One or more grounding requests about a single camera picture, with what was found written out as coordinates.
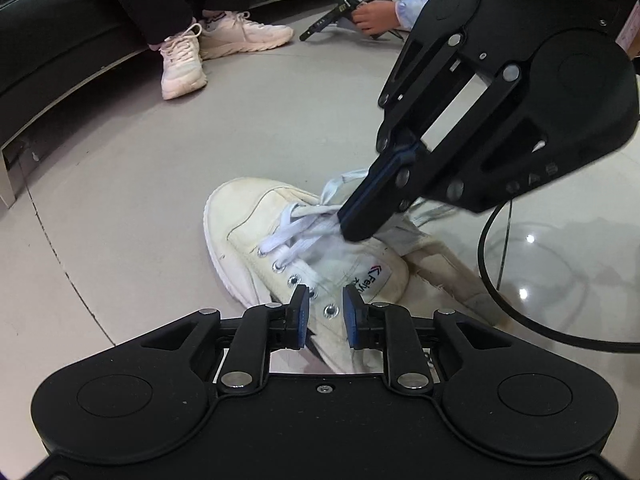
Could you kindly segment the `white canvas sneaker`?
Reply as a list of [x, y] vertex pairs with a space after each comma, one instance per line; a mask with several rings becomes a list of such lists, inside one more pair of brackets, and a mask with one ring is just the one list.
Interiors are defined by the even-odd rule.
[[214, 268], [228, 293], [244, 307], [269, 301], [285, 304], [298, 285], [308, 287], [308, 344], [332, 372], [375, 373], [382, 368], [380, 352], [350, 348], [342, 307], [348, 285], [369, 304], [399, 304], [419, 318], [445, 308], [491, 326], [506, 322], [478, 273], [426, 232], [418, 248], [404, 256], [371, 237], [342, 246], [329, 243], [282, 272], [273, 270], [276, 254], [259, 257], [258, 243], [277, 229], [288, 204], [313, 204], [319, 197], [283, 182], [234, 179], [209, 195], [203, 224]]

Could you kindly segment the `white shoelace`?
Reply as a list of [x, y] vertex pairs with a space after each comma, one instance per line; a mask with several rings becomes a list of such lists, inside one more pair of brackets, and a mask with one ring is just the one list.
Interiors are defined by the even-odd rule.
[[[313, 204], [293, 202], [281, 214], [277, 229], [263, 238], [257, 245], [257, 255], [265, 257], [276, 254], [272, 260], [273, 270], [282, 272], [300, 257], [309, 255], [329, 243], [338, 246], [346, 244], [341, 231], [337, 211], [346, 200], [335, 200], [346, 188], [361, 181], [368, 174], [367, 169], [357, 169], [341, 174], [324, 185], [318, 200]], [[426, 199], [419, 198], [407, 211], [395, 214], [374, 238], [393, 248], [398, 255], [412, 252], [426, 239], [421, 230], [424, 224], [440, 220], [454, 214], [454, 206], [426, 206]]]

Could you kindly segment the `crouching person blue jacket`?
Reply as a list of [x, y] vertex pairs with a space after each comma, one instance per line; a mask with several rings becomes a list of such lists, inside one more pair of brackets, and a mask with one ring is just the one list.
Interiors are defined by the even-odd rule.
[[374, 0], [352, 11], [352, 21], [365, 35], [373, 37], [393, 29], [411, 30], [430, 0]]

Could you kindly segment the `pink chunky sneaker right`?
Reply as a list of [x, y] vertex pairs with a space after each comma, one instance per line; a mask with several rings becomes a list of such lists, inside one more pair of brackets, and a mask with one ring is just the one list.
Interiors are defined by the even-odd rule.
[[201, 21], [201, 26], [200, 55], [204, 61], [277, 49], [294, 37], [291, 27], [255, 22], [247, 12], [210, 16]]

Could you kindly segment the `black leather sofa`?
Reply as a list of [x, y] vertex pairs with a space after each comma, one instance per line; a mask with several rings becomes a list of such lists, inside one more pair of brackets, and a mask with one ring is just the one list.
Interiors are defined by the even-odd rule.
[[[244, 11], [206, 11], [194, 22], [248, 12], [252, 1]], [[149, 46], [160, 52], [160, 45], [147, 44], [133, 22], [96, 0], [6, 0], [1, 6], [2, 142], [102, 68]]]

